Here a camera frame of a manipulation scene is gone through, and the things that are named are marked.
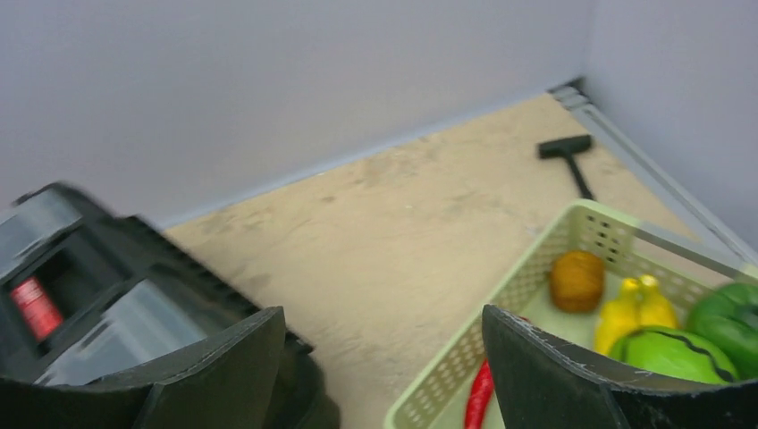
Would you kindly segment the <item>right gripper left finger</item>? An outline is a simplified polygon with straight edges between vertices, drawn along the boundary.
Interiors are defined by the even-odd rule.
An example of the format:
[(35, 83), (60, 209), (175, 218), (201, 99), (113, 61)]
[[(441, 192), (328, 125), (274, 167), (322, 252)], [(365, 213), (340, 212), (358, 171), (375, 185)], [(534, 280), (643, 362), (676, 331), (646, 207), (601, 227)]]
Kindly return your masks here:
[(285, 339), (282, 307), (83, 386), (1, 380), (3, 428), (260, 428)]

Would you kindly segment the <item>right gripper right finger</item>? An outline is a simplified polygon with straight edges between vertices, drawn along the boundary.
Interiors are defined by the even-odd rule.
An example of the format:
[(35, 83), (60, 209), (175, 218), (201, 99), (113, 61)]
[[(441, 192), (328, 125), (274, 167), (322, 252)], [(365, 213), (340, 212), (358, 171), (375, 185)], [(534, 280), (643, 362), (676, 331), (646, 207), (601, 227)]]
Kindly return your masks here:
[(484, 351), (507, 428), (755, 428), (757, 382), (646, 371), (486, 305)]

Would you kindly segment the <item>green toy watermelon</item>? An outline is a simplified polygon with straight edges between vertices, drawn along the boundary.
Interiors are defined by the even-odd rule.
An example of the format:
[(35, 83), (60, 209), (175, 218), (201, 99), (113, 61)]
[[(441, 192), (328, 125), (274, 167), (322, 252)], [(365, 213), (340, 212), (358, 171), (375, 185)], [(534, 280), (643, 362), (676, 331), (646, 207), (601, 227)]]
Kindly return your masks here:
[(618, 339), (609, 357), (648, 372), (697, 383), (742, 380), (730, 358), (704, 337), (663, 326), (645, 326)]

